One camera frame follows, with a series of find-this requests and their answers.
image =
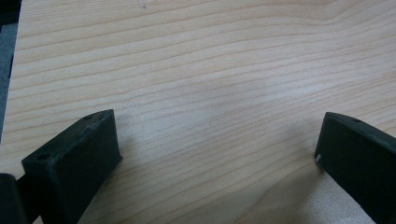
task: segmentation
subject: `light wooden surface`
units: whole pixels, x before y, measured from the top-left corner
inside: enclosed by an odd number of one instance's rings
[[[396,135],[396,1],[26,0],[2,172],[114,108],[80,223],[372,223],[315,165],[326,111]]]

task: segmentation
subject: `black plastic jaw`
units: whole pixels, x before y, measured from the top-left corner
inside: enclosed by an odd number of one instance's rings
[[[326,113],[316,161],[375,223],[396,223],[396,139],[348,116]]]
[[[22,160],[17,182],[27,221],[77,223],[121,159],[113,110],[80,119]]]

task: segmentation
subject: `wooden table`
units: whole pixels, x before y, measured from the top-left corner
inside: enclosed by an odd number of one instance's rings
[[[395,50],[391,0],[24,1],[1,171],[114,108],[80,223],[373,223],[313,152],[326,111],[396,135]]]

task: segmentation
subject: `wood grain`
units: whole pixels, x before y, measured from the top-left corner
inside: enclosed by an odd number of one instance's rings
[[[24,1],[2,172],[114,108],[80,223],[373,223],[315,165],[326,111],[396,135],[392,0]]]

